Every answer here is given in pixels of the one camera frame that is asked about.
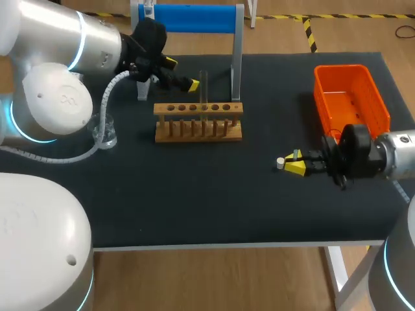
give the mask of white cable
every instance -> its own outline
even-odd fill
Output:
[[[90,150],[88,150],[86,153],[82,155],[78,155],[77,157],[70,157],[69,159],[52,159],[50,157],[41,157],[40,155],[31,154],[30,152],[26,152],[26,151],[23,151],[17,148],[0,146],[0,150],[10,152],[12,154],[17,154],[19,156],[26,157],[27,159],[31,159],[31,160],[35,160],[35,161],[39,161],[43,163],[49,163],[49,164],[74,163],[74,162],[79,162],[81,160],[86,159],[87,157],[92,156],[101,147],[102,140],[104,139],[105,123],[106,123],[106,107],[107,107],[108,99],[110,98],[111,92],[118,82],[120,82],[122,79],[128,76],[130,76],[130,73],[128,71],[123,71],[122,73],[115,76],[111,80],[111,82],[108,84],[108,86],[106,87],[104,95],[102,96],[102,100],[101,100],[100,122],[99,122],[99,131],[98,131],[97,141],[95,142],[94,146]]]

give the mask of orange plastic bin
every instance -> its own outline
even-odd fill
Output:
[[[373,139],[389,132],[389,112],[365,66],[322,65],[314,76],[314,99],[327,136],[338,142],[347,124],[366,124]]]

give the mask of blue light ring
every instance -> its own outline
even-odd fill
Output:
[[[409,303],[409,301],[407,301],[405,299],[405,297],[403,297],[401,291],[397,288],[397,286],[396,286],[396,284],[395,284],[395,282],[394,282],[394,280],[393,280],[393,278],[390,274],[389,266],[388,266],[388,259],[386,258],[386,247],[387,247],[387,245],[388,245],[388,239],[385,242],[385,248],[383,250],[383,261],[385,262],[385,270],[386,270],[386,274],[388,275],[389,282],[392,285],[395,292],[397,293],[397,295],[399,296],[399,298],[401,298],[401,300],[403,301],[403,303],[406,304],[406,306],[409,308],[409,310],[415,311],[415,308]]]
[[[26,138],[26,139],[28,139],[30,141],[33,141],[34,143],[40,143],[40,144],[49,144],[49,143],[53,143],[54,141],[56,141],[56,139],[53,139],[52,141],[38,141],[37,139],[31,138],[30,136],[26,135],[22,130],[20,130],[20,127],[16,123],[16,120],[14,120],[14,116],[13,116],[13,102],[10,104],[10,117],[12,118],[12,122],[13,122],[14,127],[20,133],[20,135],[22,135],[24,138]]]
[[[73,60],[72,64],[67,68],[69,71],[71,71],[72,69],[75,68],[76,65],[78,65],[80,57],[82,56],[82,53],[84,52],[85,41],[86,41],[86,31],[85,31],[86,23],[85,23],[84,16],[82,15],[82,13],[78,11],[77,11],[77,14],[79,16],[79,21],[80,21],[80,44],[79,44],[79,49],[78,49],[77,55],[75,56],[75,59]]]
[[[85,302],[87,301],[89,293],[91,292],[91,289],[92,289],[92,284],[93,284],[93,270],[92,270],[91,283],[89,284],[88,292],[86,293],[85,298],[84,298],[83,302],[80,304],[79,308],[77,308],[77,311],[81,311],[82,307],[84,306]]]

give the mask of black table surface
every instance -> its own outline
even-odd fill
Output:
[[[209,101],[230,100],[230,57],[181,56],[178,73],[209,73]],[[198,95],[121,82],[109,113],[116,147],[72,165],[46,165],[0,153],[0,171],[50,179],[71,191],[91,222],[95,247],[321,242],[386,238],[407,204],[391,182],[356,180],[341,191],[321,174],[301,178],[272,172],[275,158],[319,147],[313,70],[320,64],[367,66],[390,112],[391,130],[414,122],[377,53],[250,55],[243,58],[243,140],[236,143],[155,144],[154,102],[196,102]],[[108,78],[86,78],[98,110]],[[32,149],[49,157],[76,156],[92,145],[86,130]],[[415,182],[403,184],[411,196]]]

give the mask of wooden test tube rack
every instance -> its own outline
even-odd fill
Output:
[[[240,118],[241,102],[211,104],[154,104],[154,115],[159,116],[156,143],[207,143],[242,140]],[[191,121],[166,120],[166,116],[195,116]]]

